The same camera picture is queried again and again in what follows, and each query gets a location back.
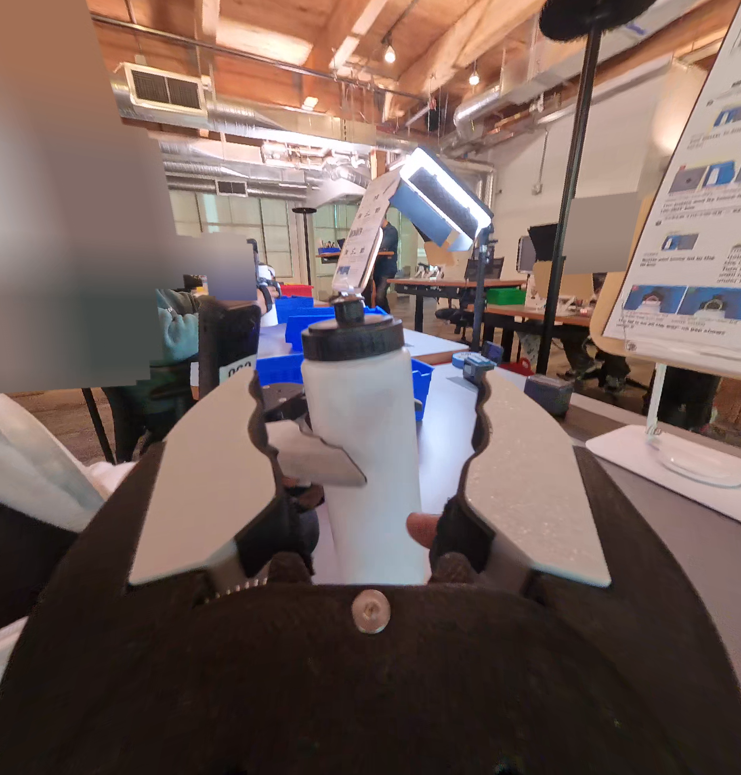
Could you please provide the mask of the white light panel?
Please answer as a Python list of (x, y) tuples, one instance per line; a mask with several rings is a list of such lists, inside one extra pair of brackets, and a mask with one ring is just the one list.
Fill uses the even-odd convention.
[(492, 210), (433, 153), (415, 149), (396, 172), (389, 203), (427, 241), (449, 252), (489, 245)]

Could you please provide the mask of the black floor lamp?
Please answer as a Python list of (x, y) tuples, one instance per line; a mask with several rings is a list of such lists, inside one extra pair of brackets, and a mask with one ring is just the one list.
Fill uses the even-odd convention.
[(304, 241), (304, 262), (306, 267), (306, 274), (307, 274), (307, 285), (311, 286), (312, 292), (315, 289), (315, 282), (312, 279), (312, 272), (311, 272), (311, 240), (310, 240), (310, 233), (309, 233), (309, 225), (311, 224), (311, 217), (317, 212), (317, 208), (307, 206), (307, 205), (298, 205), (293, 208), (291, 208), (294, 215), (299, 216), (302, 220), (302, 231), (303, 231), (303, 241)]

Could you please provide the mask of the blue plastic bin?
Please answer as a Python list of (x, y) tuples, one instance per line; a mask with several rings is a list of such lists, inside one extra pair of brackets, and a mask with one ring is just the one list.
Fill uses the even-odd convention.
[[(262, 387), (272, 384), (292, 383), (303, 384), (301, 374), (301, 365), (304, 357), (301, 353), (287, 354), (282, 356), (259, 357), (257, 360), (257, 371), (259, 382)], [(428, 397), (428, 392), (432, 380), (434, 367), (420, 360), (411, 359), (411, 370), (413, 380), (415, 419), (417, 422), (423, 421), (424, 409)]]
[(291, 346), (293, 353), (303, 353), (303, 334), (316, 327), (317, 335), (333, 335), (333, 331), (364, 333), (366, 330), (380, 329), (395, 324), (395, 317), (387, 315), (380, 308), (363, 307), (363, 319), (359, 322), (337, 322), (333, 307), (297, 306), (284, 321), (284, 341)]
[(293, 315), (310, 315), (314, 309), (315, 300), (312, 297), (284, 296), (275, 300), (275, 310), (279, 325), (285, 324)]

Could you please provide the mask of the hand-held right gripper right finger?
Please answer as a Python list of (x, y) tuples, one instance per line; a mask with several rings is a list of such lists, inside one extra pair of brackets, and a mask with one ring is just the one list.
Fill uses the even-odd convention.
[(542, 574), (609, 587), (569, 436), (499, 370), (482, 378), (472, 446), (437, 523), (432, 568), (456, 553), (483, 585), (497, 590), (523, 591)]

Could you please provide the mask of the grey battery charger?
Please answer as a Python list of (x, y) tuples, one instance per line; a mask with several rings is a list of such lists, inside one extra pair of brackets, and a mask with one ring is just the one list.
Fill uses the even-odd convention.
[(494, 342), (485, 342), (479, 352), (471, 352), (462, 362), (462, 377), (479, 385), (483, 377), (490, 371), (499, 368), (503, 363), (504, 348)]

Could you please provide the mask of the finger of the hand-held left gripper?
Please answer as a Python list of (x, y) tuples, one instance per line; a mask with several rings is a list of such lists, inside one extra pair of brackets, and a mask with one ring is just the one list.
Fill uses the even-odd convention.
[(363, 487), (365, 474), (341, 447), (333, 446), (295, 421), (267, 422), (269, 445), (282, 474), (299, 485)]

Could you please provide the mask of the black bottle lid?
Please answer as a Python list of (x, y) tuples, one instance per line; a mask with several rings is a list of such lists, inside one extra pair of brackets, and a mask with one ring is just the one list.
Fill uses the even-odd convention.
[[(360, 296), (342, 296), (332, 301), (337, 322), (354, 322), (363, 319), (364, 299)], [(404, 346), (404, 329), (401, 320), (395, 324), (364, 333), (333, 331), (333, 335), (317, 335), (316, 327), (302, 336), (304, 358), (321, 363), (342, 363), (365, 360), (371, 357), (393, 354)]]

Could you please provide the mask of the person's black shirt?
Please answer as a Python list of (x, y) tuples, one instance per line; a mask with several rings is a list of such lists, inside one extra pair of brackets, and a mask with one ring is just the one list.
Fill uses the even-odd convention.
[(30, 615), (77, 536), (0, 504), (0, 629)]

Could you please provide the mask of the black office chair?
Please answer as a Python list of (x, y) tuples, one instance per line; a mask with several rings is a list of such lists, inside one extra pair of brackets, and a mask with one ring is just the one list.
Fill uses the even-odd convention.
[(92, 389), (81, 390), (107, 462), (131, 462), (138, 447), (144, 453), (165, 439), (196, 402), (191, 388), (191, 367), (196, 365), (197, 357), (193, 357), (152, 366), (148, 380), (132, 386), (103, 387), (111, 410), (114, 446), (107, 438)]
[(468, 332), (472, 328), (472, 308), (437, 308), (435, 310), (435, 318), (444, 324), (448, 323), (449, 325), (452, 325), (453, 335), (457, 335), (461, 343), (470, 343), (468, 340)]

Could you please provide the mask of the dark grey box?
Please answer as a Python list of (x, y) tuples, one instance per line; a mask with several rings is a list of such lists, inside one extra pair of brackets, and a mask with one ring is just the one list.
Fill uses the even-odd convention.
[(544, 374), (528, 376), (524, 385), (524, 393), (555, 419), (566, 417), (573, 392), (573, 382)]

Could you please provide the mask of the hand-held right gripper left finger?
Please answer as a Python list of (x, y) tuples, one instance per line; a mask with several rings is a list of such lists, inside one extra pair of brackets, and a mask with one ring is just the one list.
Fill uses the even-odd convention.
[(282, 552), (311, 576), (312, 537), (268, 443), (257, 373), (240, 370), (166, 437), (128, 580), (204, 570), (215, 591), (237, 591)]

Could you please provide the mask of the black light stand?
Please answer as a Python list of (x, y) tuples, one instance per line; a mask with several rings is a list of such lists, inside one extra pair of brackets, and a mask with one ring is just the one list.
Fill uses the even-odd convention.
[(475, 277), (475, 298), (473, 303), (472, 343), (470, 351), (477, 353), (481, 350), (481, 336), (483, 326), (483, 314), (485, 309), (485, 280), (487, 268), (492, 265), (493, 257), (489, 256), (493, 224), (483, 228), (477, 235), (477, 268)]

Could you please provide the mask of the wooden sign board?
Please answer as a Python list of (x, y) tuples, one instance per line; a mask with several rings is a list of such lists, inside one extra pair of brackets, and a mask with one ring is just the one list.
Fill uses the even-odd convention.
[(608, 354), (741, 380), (741, 223), (663, 226), (640, 209), (626, 270), (608, 274), (590, 324)]

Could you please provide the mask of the white plastic bottle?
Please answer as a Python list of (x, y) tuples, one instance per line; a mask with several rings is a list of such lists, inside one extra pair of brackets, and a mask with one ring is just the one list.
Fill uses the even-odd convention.
[(312, 430), (365, 477), (361, 487), (325, 486), (341, 582), (423, 584), (428, 562), (406, 527), (421, 508), (411, 355), (306, 356), (301, 373)]

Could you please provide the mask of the wooden desk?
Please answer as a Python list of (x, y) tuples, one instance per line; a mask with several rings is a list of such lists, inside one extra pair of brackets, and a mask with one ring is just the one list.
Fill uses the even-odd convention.
[[(499, 344), (503, 349), (502, 363), (511, 363), (514, 337), (517, 334), (542, 336), (544, 312), (522, 305), (487, 305), (483, 312), (482, 342), (493, 342), (495, 330), (501, 330)], [(552, 340), (561, 343), (590, 337), (590, 315), (557, 316)]]
[(475, 290), (477, 283), (468, 280), (422, 279), (422, 278), (393, 278), (390, 284), (399, 294), (415, 297), (414, 305), (414, 330), (423, 333), (424, 302), (425, 298), (440, 298), (447, 300), (457, 299), (464, 290)]

